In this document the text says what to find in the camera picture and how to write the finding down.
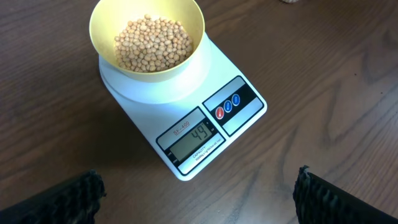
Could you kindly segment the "white digital kitchen scale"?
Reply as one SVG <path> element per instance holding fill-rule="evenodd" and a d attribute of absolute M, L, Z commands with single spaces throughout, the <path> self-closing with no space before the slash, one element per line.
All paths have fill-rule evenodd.
<path fill-rule="evenodd" d="M 99 60 L 104 85 L 175 176 L 188 181 L 267 111 L 233 62 L 204 36 L 182 72 L 158 83 Z"/>

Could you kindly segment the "yellow plastic bowl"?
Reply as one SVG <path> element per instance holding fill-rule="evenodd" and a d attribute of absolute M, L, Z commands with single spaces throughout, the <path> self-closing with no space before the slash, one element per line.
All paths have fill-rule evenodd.
<path fill-rule="evenodd" d="M 90 17 L 98 55 L 135 80 L 176 77 L 197 55 L 205 18 L 194 0 L 100 0 Z"/>

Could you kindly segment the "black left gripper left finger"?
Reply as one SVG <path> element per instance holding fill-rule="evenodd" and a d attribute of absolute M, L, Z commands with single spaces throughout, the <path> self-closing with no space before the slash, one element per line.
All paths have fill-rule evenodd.
<path fill-rule="evenodd" d="M 102 177 L 88 170 L 1 210 L 1 223 L 93 224 L 105 196 Z"/>

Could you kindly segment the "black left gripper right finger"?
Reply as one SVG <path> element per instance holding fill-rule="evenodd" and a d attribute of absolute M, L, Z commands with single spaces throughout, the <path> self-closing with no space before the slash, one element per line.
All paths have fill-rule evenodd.
<path fill-rule="evenodd" d="M 397 224 L 394 218 L 308 171 L 299 169 L 293 199 L 300 224 Z"/>

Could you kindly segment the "clear plastic soybean container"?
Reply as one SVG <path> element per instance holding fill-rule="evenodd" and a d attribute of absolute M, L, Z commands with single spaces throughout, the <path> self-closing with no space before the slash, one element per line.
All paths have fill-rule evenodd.
<path fill-rule="evenodd" d="M 281 0 L 281 1 L 287 4 L 293 4 L 295 2 L 298 2 L 299 0 Z"/>

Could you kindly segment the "soybeans in bowl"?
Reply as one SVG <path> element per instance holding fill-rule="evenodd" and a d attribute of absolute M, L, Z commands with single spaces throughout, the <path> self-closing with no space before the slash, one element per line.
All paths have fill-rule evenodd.
<path fill-rule="evenodd" d="M 184 62 L 193 53 L 193 39 L 180 21 L 167 17 L 128 21 L 114 38 L 118 66 L 125 70 L 153 73 L 168 70 Z"/>

